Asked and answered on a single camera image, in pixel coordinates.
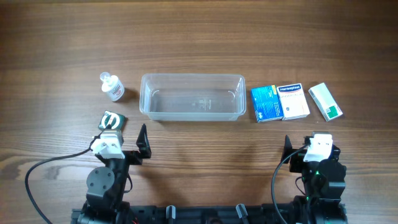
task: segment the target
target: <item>bandage box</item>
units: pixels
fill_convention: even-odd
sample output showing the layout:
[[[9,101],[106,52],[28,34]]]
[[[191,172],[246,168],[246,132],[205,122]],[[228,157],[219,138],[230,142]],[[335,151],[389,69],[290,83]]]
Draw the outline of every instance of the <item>bandage box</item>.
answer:
[[[275,85],[253,88],[251,97],[257,122],[282,119],[284,114]]]
[[[284,112],[282,120],[304,118],[310,114],[301,83],[278,86],[277,91]]]
[[[308,92],[311,94],[326,121],[343,115],[343,112],[324,83],[310,88]]]

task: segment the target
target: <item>plastic container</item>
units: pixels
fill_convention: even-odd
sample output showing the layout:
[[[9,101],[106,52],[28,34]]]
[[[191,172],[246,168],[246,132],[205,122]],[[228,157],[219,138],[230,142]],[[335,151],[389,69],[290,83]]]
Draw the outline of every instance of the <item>plastic container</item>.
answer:
[[[141,113],[159,121],[236,121],[246,112],[242,75],[145,74]]]

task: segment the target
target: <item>brown tabletop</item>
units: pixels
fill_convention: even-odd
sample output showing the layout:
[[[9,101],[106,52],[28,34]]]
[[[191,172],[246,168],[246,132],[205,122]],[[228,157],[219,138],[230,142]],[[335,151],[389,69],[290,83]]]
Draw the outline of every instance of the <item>brown tabletop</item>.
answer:
[[[105,110],[125,115],[125,150],[147,125],[152,159],[131,166],[132,205],[271,203],[288,134],[295,147],[329,131],[347,166],[350,223],[398,222],[398,4],[386,2],[135,2],[0,5],[0,222],[43,223],[24,177],[36,162],[80,152]],[[99,75],[129,91],[111,102]],[[157,122],[139,111],[145,73],[236,73],[247,111],[236,122]],[[326,122],[308,94],[325,82],[344,116]],[[256,123],[250,89],[302,83],[311,114]],[[54,223],[81,208],[87,153],[40,166],[32,193]],[[283,166],[278,202],[300,192]]]

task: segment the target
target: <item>wood grain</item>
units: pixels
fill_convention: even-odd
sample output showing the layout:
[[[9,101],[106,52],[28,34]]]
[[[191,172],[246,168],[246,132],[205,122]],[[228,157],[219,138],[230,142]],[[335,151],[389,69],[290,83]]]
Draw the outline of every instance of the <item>wood grain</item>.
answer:
[[[23,179],[36,162],[82,151],[104,110],[126,115],[124,148],[146,123],[153,158],[131,167],[133,205],[270,203],[288,134],[294,146],[329,131],[347,166],[350,223],[398,223],[396,2],[120,2],[0,5],[0,222],[43,223]],[[129,89],[110,102],[99,74]],[[145,73],[239,73],[247,111],[237,122],[156,122],[139,112]],[[325,122],[306,94],[304,119],[257,124],[249,91],[325,82],[345,116]],[[91,154],[46,164],[30,179],[54,223],[85,201]],[[278,202],[299,191],[283,167]]]

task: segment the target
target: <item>green and white box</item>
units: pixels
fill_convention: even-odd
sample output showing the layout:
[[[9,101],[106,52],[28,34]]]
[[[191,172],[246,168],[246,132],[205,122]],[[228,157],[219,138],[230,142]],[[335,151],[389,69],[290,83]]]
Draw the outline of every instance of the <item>green and white box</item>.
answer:
[[[330,121],[343,115],[343,112],[337,105],[335,99],[331,96],[325,83],[321,83],[310,88],[308,92],[311,94],[326,121]]]

